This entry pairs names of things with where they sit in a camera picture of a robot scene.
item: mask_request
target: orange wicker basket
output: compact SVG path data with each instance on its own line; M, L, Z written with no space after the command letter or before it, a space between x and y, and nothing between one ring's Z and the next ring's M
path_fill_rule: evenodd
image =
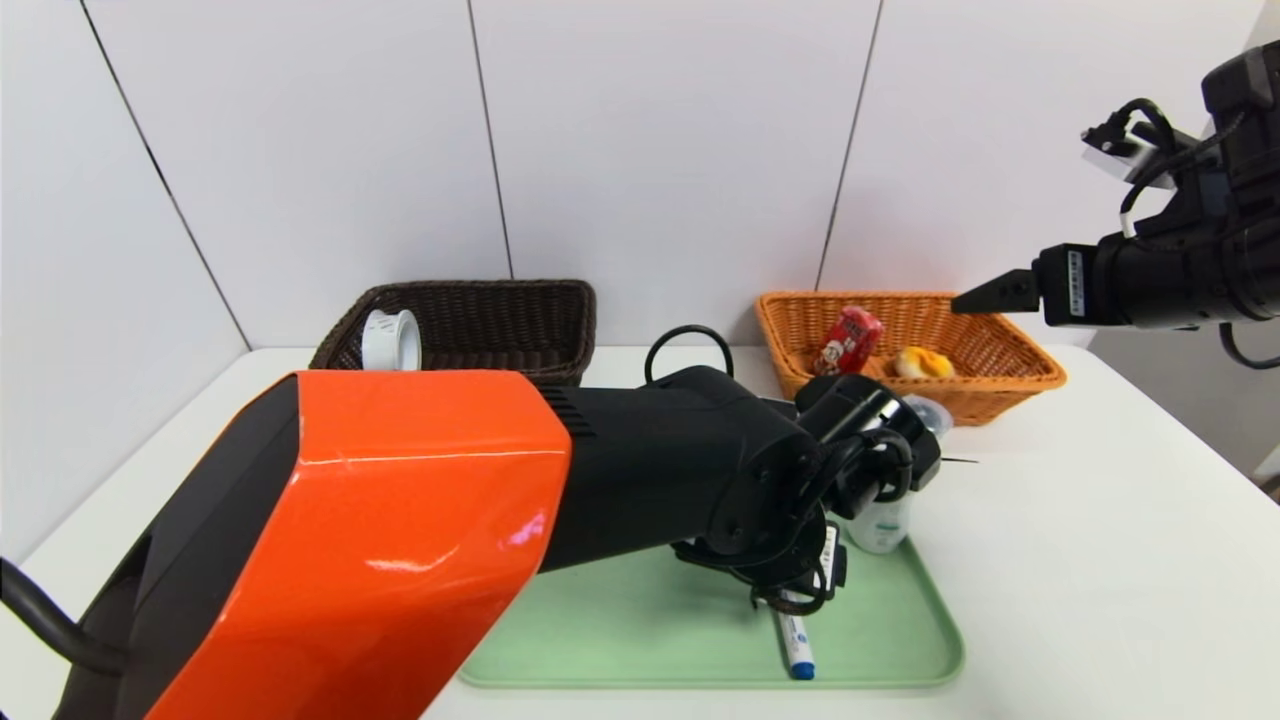
M1062 368L1004 315L955 315L952 297L938 292L771 292L760 296L755 313L787 400L813 379L813 359L845 305L861 305L884 323L884 336L863 373L900 395L941 402L956 424L984 425L1066 382ZM893 377L893 357L908 345L945 354L956 377Z

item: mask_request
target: red snack package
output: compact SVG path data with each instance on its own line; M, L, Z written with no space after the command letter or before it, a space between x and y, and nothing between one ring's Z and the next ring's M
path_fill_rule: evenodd
M827 342L813 361L814 374L860 373L882 334L884 325L876 315L856 305L846 305L840 310L840 319L827 333Z

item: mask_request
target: white tape roll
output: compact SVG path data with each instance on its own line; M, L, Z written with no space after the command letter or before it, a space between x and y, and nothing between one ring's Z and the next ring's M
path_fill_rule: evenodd
M422 338L413 314L370 313L360 340L360 361L366 370L421 370Z

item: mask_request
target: light green plastic tray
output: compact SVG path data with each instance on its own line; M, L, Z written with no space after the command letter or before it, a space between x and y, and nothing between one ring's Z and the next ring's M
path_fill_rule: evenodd
M538 575L460 676L485 688L927 687L964 664L910 541L849 550L849 582L805 619L818 676L791 680L773 614L669 548Z

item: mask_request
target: barcode sticker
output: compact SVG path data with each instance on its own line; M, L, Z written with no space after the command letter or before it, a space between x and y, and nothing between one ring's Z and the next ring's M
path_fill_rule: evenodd
M1084 254L1066 251L1066 292L1071 315L1084 316Z
M813 574L813 587L818 588L819 592L827 592L833 582L832 573L836 571L836 543L840 541L840 528L835 525L827 525L827 542L822 546L822 556L818 559L822 562L822 573L827 577L827 584L819 584L818 573Z

